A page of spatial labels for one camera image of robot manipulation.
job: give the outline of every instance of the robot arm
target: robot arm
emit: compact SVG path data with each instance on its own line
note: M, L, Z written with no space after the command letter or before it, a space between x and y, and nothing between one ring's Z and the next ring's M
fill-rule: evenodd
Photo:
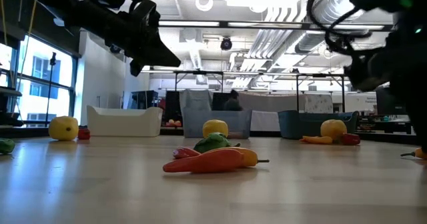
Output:
M133 0L130 12L114 13L125 0L38 0L64 21L65 28L81 27L105 39L133 58L131 74L138 76L144 65L179 67L181 61L159 36L160 14L150 0Z

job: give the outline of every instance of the gray bin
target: gray bin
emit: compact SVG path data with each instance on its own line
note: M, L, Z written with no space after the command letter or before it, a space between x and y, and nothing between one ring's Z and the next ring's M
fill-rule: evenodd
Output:
M203 138L203 124L217 119L225 121L229 133L239 133L242 139L249 138L251 130L252 110L245 111L198 111L184 108L183 110L184 137Z
M358 113L298 113L281 111L279 115L280 134L287 139L301 139L303 135L320 136L320 126L329 119L341 120L346 124L347 132L356 131Z

